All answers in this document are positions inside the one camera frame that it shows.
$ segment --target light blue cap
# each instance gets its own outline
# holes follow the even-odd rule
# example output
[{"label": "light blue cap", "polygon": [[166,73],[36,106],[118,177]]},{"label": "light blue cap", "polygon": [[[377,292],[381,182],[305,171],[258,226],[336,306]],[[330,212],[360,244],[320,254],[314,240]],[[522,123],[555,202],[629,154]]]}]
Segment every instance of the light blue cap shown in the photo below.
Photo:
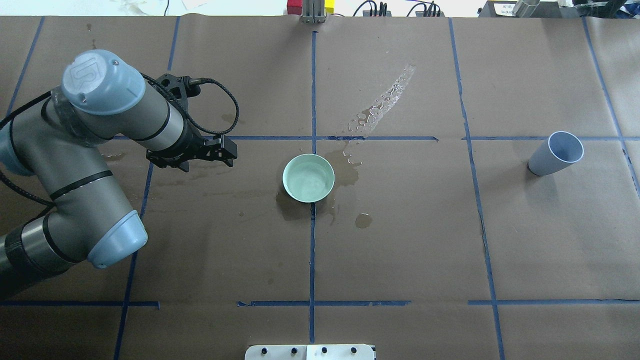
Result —
[{"label": "light blue cap", "polygon": [[30,172],[20,160],[18,160],[18,156],[15,154],[15,150],[13,150],[13,145],[11,144],[11,133],[10,127],[8,124],[0,130],[0,162],[3,163],[6,168],[13,172],[14,174],[22,175],[22,176],[32,176],[33,173]]},{"label": "light blue cap", "polygon": [[133,210],[120,219],[89,251],[87,260],[98,269],[111,266],[147,243],[147,232]]},{"label": "light blue cap", "polygon": [[80,110],[114,115],[135,106],[145,95],[145,80],[116,54],[89,50],[78,55],[62,75],[62,92]]}]

